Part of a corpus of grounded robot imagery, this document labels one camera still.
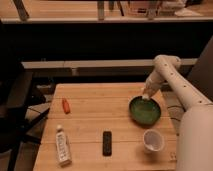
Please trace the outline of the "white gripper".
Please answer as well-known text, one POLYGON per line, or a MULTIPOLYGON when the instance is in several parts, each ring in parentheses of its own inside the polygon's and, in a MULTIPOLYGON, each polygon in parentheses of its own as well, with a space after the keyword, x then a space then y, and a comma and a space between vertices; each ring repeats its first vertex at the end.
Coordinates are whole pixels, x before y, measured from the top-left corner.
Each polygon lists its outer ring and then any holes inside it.
POLYGON ((151 98, 153 95, 156 94, 156 92, 161 88, 162 83, 161 82, 155 82, 152 79, 148 79, 145 82, 145 87, 143 90, 143 95, 148 95, 149 98, 151 98))

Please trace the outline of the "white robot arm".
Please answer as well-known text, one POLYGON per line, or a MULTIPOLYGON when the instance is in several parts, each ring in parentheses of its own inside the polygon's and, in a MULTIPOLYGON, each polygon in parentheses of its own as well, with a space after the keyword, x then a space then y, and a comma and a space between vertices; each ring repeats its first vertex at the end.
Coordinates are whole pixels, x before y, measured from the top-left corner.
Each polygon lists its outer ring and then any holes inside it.
POLYGON ((142 98, 150 99, 166 81, 185 109, 179 126, 176 171, 213 171, 213 102, 179 72, 181 59, 157 55, 142 98))

